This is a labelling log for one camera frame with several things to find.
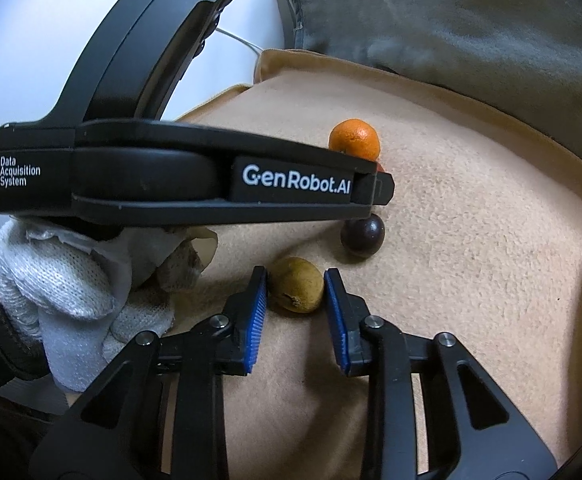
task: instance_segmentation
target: metal screw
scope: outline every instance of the metal screw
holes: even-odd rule
[[[453,334],[442,332],[441,334],[437,335],[437,342],[442,346],[453,346],[455,343],[457,343],[457,339]]]
[[[364,324],[369,328],[379,328],[384,324],[384,320],[380,316],[366,316]]]
[[[224,314],[216,314],[209,320],[209,323],[211,323],[213,328],[224,328],[228,325],[229,318]]]
[[[135,336],[135,342],[141,346],[150,345],[154,339],[155,334],[153,332],[149,332],[148,330],[140,332],[137,336]]]

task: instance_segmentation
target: gray fabric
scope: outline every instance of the gray fabric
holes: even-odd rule
[[[488,103],[582,158],[582,0],[290,0],[295,47]]]

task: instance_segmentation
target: purple fruit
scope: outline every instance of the purple fruit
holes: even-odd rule
[[[346,220],[340,231],[340,241],[351,254],[368,258],[380,250],[385,232],[382,219],[372,214],[363,220]]]

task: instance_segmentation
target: gloved hand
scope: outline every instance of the gloved hand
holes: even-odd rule
[[[202,259],[196,238],[210,242]],[[97,242],[9,219],[0,229],[0,302],[25,340],[42,341],[56,383],[82,392],[135,334],[170,328],[168,292],[191,288],[216,245],[203,228],[127,228]]]

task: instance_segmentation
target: beige tablecloth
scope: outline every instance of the beige tablecloth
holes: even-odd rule
[[[382,249],[353,262],[338,222],[218,227],[177,330],[219,311],[255,265],[339,267],[404,332],[455,333],[562,462],[582,443],[582,162],[487,105],[307,52],[266,51],[252,88],[183,119],[326,146],[354,117],[379,132],[396,183],[377,209]],[[225,404],[233,480],[359,477],[366,384],[340,374],[323,312],[269,312],[254,372],[226,378]]]

